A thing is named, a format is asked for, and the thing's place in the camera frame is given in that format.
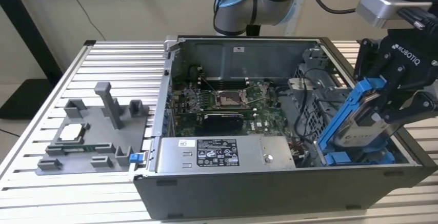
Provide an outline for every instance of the power supply label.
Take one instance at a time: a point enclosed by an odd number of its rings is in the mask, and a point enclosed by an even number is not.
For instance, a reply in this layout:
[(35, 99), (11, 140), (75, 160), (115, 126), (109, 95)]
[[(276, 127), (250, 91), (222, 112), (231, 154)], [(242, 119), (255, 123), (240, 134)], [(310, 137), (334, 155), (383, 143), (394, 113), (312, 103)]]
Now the power supply label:
[(235, 139), (198, 139), (198, 166), (239, 166), (238, 143)]

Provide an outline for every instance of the blue plastic latch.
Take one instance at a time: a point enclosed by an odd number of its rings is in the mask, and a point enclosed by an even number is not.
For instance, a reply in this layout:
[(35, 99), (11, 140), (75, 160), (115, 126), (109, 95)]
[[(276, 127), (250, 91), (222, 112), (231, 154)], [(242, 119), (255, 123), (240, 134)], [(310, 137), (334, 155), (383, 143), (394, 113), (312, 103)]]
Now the blue plastic latch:
[(324, 156), (327, 165), (347, 164), (351, 162), (351, 159), (344, 151), (340, 152), (328, 152)]
[(132, 153), (129, 155), (129, 163), (140, 164), (143, 163), (144, 153)]

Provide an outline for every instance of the gray fixture post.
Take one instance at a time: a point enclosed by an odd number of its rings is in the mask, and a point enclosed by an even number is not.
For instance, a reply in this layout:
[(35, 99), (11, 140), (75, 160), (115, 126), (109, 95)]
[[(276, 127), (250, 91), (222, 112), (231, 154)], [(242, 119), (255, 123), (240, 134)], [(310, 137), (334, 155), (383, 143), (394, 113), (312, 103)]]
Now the gray fixture post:
[(105, 114), (109, 117), (112, 126), (115, 127), (115, 129), (120, 129), (123, 127), (123, 123), (119, 115), (119, 107), (111, 97), (109, 90), (111, 90), (109, 82), (97, 82), (95, 87), (95, 93), (101, 98), (103, 105), (105, 108)]

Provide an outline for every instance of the aluminum extrusion table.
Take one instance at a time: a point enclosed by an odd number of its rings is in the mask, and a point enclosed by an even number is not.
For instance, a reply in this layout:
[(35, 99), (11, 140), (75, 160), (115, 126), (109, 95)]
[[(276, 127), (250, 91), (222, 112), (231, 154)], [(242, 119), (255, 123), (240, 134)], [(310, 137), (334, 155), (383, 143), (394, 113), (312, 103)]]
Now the aluminum extrusion table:
[[(354, 64), (359, 44), (334, 42)], [(149, 105), (148, 147), (164, 58), (163, 42), (97, 42), (84, 46), (64, 77), (0, 165), (0, 223), (131, 223), (149, 218), (127, 172), (37, 176), (44, 149), (65, 116), (69, 98), (101, 105), (97, 81), (111, 81), (121, 105)], [(438, 118), (406, 126), (438, 162)], [(438, 223), (438, 172), (415, 187), (394, 190), (367, 211), (199, 220), (191, 223)]]

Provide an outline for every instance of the black stand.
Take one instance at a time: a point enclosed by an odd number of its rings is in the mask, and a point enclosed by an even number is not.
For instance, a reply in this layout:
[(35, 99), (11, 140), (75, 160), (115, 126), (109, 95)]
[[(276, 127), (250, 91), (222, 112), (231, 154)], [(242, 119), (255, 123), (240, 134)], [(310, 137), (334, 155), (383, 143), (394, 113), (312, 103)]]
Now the black stand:
[(47, 79), (27, 79), (24, 81), (0, 108), (0, 118), (31, 119), (63, 73), (21, 0), (0, 0), (0, 4), (47, 76)]
[(260, 36), (260, 25), (247, 25), (246, 35), (247, 36)]

